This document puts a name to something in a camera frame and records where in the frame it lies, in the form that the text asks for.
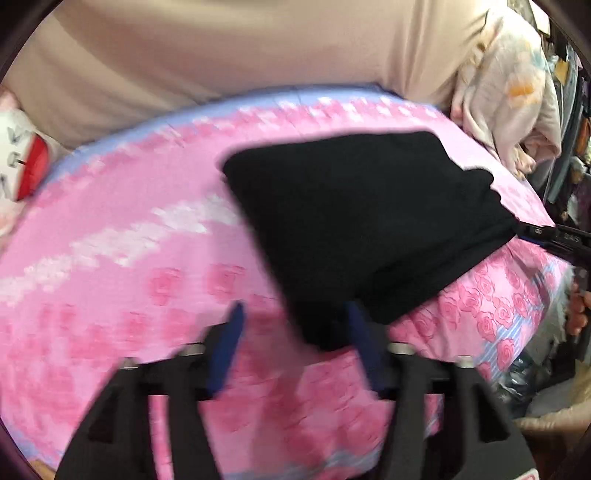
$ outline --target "pink bedsheet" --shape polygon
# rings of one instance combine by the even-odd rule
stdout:
[[[415,129],[435,132],[460,166],[490,170],[519,218],[551,224],[534,192],[443,115],[390,98],[195,119],[49,184],[0,262],[0,413],[17,441],[56,466],[119,358],[165,357],[244,299],[247,327],[228,387],[203,407],[224,476],[345,478],[370,468],[391,406],[365,389],[354,353],[320,355],[294,335],[218,166],[261,142]],[[472,355],[495,377],[535,331],[563,268],[514,239],[404,316],[392,337],[434,358]],[[438,399],[427,402],[433,428]],[[155,453],[167,480],[163,408],[155,398]]]

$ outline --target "cream cloth with orange patch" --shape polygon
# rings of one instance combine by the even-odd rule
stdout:
[[[541,38],[513,10],[488,12],[459,70],[451,116],[519,179],[560,155],[558,100]]]

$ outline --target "black garment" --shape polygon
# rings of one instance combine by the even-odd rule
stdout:
[[[342,306],[391,323],[514,235],[486,170],[428,132],[348,135],[233,155],[228,185],[306,341],[349,342]]]

